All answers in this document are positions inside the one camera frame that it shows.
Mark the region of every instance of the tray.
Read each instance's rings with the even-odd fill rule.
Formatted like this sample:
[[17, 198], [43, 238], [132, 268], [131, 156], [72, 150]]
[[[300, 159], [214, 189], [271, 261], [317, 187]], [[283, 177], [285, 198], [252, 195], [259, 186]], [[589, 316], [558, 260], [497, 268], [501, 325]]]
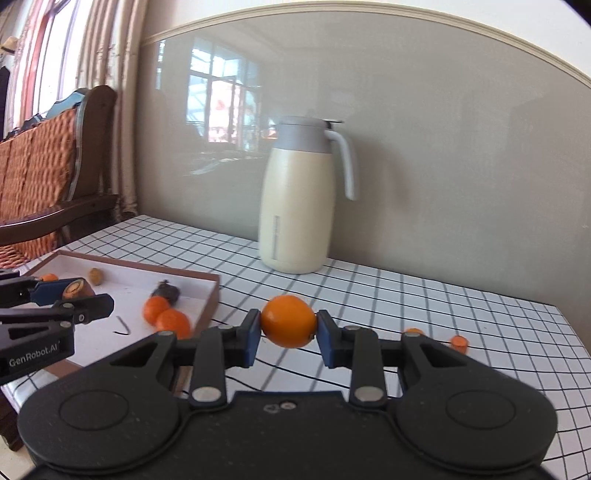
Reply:
[[[175, 308], [189, 318], [193, 336], [209, 326], [217, 308], [220, 278], [211, 273], [59, 250], [29, 270], [27, 275], [40, 277], [54, 273], [60, 278], [87, 279], [91, 268], [100, 268], [105, 275], [103, 284], [93, 286], [93, 290], [96, 294], [111, 295], [115, 310], [108, 318], [76, 326], [74, 355], [46, 368], [58, 377], [152, 335], [154, 328], [142, 318], [142, 306], [160, 281], [168, 280], [180, 289], [181, 296]], [[32, 307], [37, 306], [28, 303], [20, 308]]]

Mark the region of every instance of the table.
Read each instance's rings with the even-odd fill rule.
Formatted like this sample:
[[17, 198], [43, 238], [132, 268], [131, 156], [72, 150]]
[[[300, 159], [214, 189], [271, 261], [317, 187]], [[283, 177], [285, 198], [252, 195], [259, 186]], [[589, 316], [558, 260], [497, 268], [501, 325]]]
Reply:
[[[468, 355], [542, 391], [558, 413], [558, 435], [544, 466], [557, 478], [591, 472], [591, 358], [567, 320], [552, 306], [339, 260], [306, 275], [271, 270], [257, 243], [141, 215], [73, 242], [65, 249], [111, 258], [208, 271], [221, 275], [213, 325], [238, 325], [251, 308], [282, 294], [326, 309], [339, 326], [361, 325], [380, 338], [398, 339], [415, 327], [441, 342], [460, 334]], [[21, 268], [26, 272], [40, 260]], [[388, 395], [401, 395], [395, 368], [385, 372]], [[327, 369], [315, 342], [280, 348], [261, 339], [255, 365], [227, 371], [236, 390], [318, 391], [348, 394], [350, 371]], [[55, 378], [40, 371], [4, 387], [16, 408]]]

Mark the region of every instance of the glossy wall panel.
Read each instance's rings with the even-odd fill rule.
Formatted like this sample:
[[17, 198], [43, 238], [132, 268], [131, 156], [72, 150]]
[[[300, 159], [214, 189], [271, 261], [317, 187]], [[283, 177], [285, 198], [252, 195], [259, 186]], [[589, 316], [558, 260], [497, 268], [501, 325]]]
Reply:
[[340, 119], [334, 257], [554, 303], [587, 341], [591, 90], [500, 41], [347, 12], [227, 22], [146, 46], [137, 172], [149, 215], [255, 238], [283, 115]]

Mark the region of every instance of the wooden chair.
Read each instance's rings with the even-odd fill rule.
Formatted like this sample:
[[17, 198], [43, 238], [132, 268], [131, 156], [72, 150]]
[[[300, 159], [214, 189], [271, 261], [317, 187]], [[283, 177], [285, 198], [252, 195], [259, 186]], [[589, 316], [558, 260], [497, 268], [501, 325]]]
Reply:
[[99, 194], [116, 94], [106, 85], [56, 102], [0, 143], [0, 268], [16, 268], [111, 221]]

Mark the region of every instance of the beige curtain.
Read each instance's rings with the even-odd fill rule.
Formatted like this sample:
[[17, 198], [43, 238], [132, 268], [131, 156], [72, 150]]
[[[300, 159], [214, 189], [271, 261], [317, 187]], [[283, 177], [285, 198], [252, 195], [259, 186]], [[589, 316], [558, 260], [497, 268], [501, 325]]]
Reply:
[[34, 0], [32, 2], [21, 37], [18, 40], [8, 84], [4, 133], [10, 132], [15, 127], [20, 127], [28, 118], [22, 99], [25, 97], [25, 85], [30, 85], [31, 81], [34, 85], [34, 50], [35, 45], [38, 44], [37, 37], [40, 35], [43, 15], [49, 4], [50, 0]]
[[14, 20], [11, 15], [21, 7], [22, 1], [13, 2], [0, 13], [0, 42], [6, 41], [7, 37], [12, 35], [12, 24]]
[[113, 145], [103, 186], [119, 195], [117, 220], [137, 215], [134, 170], [135, 84], [148, 0], [94, 0], [86, 27], [77, 86], [107, 84], [117, 92]]

